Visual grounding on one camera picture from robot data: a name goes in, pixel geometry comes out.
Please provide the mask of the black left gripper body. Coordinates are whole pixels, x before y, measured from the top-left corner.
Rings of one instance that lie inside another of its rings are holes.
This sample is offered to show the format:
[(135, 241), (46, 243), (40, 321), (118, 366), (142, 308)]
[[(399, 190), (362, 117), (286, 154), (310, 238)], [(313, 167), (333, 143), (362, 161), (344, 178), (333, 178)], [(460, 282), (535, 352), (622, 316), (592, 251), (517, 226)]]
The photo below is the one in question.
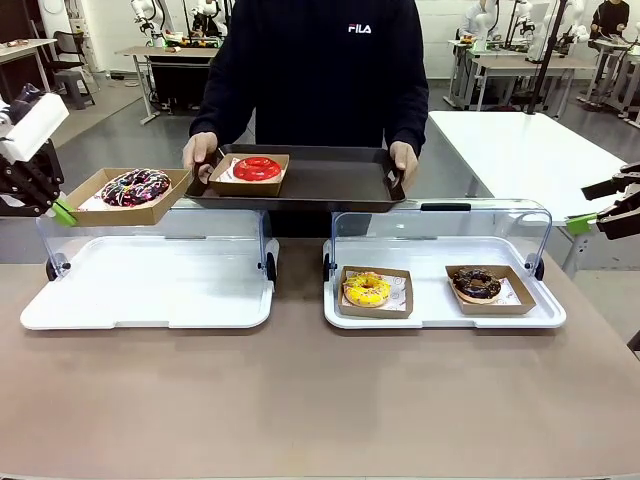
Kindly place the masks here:
[(1, 155), (1, 193), (20, 201), (56, 201), (64, 175), (52, 141), (46, 141), (28, 161)]

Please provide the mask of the person right hand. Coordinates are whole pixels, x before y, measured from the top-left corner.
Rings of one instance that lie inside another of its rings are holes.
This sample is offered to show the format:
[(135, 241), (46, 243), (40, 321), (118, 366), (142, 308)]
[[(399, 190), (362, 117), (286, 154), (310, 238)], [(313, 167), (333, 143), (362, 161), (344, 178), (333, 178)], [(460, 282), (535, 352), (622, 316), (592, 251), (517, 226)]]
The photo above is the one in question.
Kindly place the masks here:
[(195, 177), (207, 184), (214, 171), (209, 163), (218, 148), (218, 138), (213, 132), (201, 132), (190, 137), (183, 148), (183, 168), (195, 172)]

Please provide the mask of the person left hand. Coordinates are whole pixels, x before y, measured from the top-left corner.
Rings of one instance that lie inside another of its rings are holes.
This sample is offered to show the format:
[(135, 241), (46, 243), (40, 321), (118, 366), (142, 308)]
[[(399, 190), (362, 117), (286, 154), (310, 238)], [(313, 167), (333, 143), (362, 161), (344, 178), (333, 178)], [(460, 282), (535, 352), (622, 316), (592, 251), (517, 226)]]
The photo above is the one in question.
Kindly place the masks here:
[(419, 168), (418, 157), (410, 144), (401, 141), (393, 142), (389, 152), (396, 168), (403, 174), (402, 188), (407, 193)]

